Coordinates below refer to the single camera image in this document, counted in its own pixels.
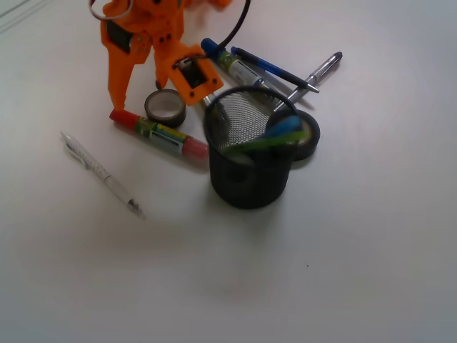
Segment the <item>blue pen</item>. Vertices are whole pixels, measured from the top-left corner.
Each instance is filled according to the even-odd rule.
[[[267,70],[267,71],[271,72],[272,74],[274,74],[278,77],[281,77],[282,79],[284,79],[292,84],[295,84],[296,86],[298,86],[302,89],[308,89],[309,91],[312,91],[314,93],[319,93],[319,90],[316,87],[311,86],[308,82],[289,73],[288,71],[285,71],[284,69],[281,69],[281,68],[275,66],[274,64],[271,64],[263,59],[258,58],[257,56],[247,52],[246,50],[232,46],[231,53],[233,55],[237,55],[241,60],[254,64],[264,70]]]

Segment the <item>silver pen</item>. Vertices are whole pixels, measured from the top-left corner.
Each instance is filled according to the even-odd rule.
[[[311,73],[311,75],[305,80],[311,86],[317,85],[324,77],[327,75],[328,71],[335,66],[343,58],[343,53],[337,52],[330,59],[325,61],[319,68]],[[308,93],[308,89],[302,89],[297,87],[287,99],[290,100],[292,104],[295,104],[298,100],[303,98],[303,96]],[[279,104],[274,111],[279,111],[284,107],[284,103]]]
[[[87,151],[83,146],[72,136],[61,132],[62,137],[65,141],[65,146],[68,149],[70,155],[80,161],[84,167],[88,170],[92,170],[96,176],[100,178],[105,186],[113,192],[113,194],[121,200],[134,214],[144,219],[143,212],[135,201],[135,199],[126,191],[126,189],[102,167],[100,163]]]

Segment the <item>white mechanical pencil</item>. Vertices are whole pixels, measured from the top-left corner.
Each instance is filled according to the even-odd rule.
[[[102,167],[97,160],[90,155],[90,153],[83,148],[83,146],[75,140],[74,137],[61,132],[65,140],[66,148],[69,150],[70,155],[80,161],[88,170],[92,170],[96,176],[110,189],[116,197],[121,200],[133,213],[144,218],[143,212],[135,199],[126,191],[126,189]]]

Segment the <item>green highlighter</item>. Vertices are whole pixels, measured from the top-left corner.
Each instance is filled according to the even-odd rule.
[[[261,150],[271,148],[274,146],[285,145],[287,143],[296,143],[302,139],[307,139],[308,133],[303,131],[295,131],[290,134],[284,134],[282,136],[272,138],[259,138],[246,143],[240,143],[232,146],[228,146],[224,149],[225,154],[242,154],[253,150]]]

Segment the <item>blue marker cap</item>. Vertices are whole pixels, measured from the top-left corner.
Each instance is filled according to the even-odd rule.
[[[201,41],[200,46],[205,51],[205,54],[210,54],[217,47],[217,43],[211,38],[205,38],[203,41]],[[217,55],[212,56],[211,59],[217,62],[221,54],[225,51],[225,49],[222,49]]]
[[[283,134],[290,134],[297,129],[300,129],[301,126],[302,123],[298,116],[290,116],[289,118],[280,121],[275,126],[267,129],[262,138],[273,138],[282,136]]]

